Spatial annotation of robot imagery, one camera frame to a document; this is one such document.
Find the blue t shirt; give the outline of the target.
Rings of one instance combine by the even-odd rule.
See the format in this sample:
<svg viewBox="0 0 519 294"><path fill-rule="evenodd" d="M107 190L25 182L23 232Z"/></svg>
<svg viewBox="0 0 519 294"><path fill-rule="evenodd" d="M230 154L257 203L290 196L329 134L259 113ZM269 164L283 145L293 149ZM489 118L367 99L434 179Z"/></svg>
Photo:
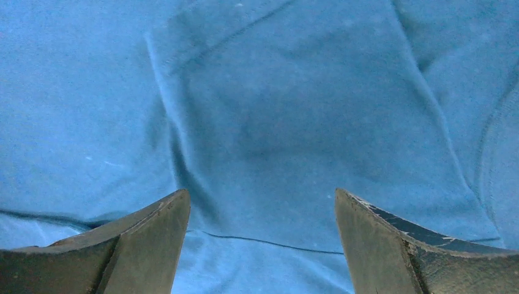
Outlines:
<svg viewBox="0 0 519 294"><path fill-rule="evenodd" d="M2 1L1 247L178 189L174 293L352 293L346 189L518 247L517 1Z"/></svg>

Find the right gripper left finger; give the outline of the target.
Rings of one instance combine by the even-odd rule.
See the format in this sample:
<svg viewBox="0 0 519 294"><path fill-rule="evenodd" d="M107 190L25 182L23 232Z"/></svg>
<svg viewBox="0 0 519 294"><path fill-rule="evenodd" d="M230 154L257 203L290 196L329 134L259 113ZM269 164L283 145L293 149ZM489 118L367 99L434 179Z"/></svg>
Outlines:
<svg viewBox="0 0 519 294"><path fill-rule="evenodd" d="M170 293L190 216L178 190L47 247L1 251L2 293Z"/></svg>

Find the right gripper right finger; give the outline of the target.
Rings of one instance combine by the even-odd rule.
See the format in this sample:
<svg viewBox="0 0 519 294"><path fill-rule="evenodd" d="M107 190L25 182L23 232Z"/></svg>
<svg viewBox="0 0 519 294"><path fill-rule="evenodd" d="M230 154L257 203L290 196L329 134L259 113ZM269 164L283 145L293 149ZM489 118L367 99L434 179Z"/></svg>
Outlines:
<svg viewBox="0 0 519 294"><path fill-rule="evenodd" d="M518 252L442 235L337 189L356 293L517 293Z"/></svg>

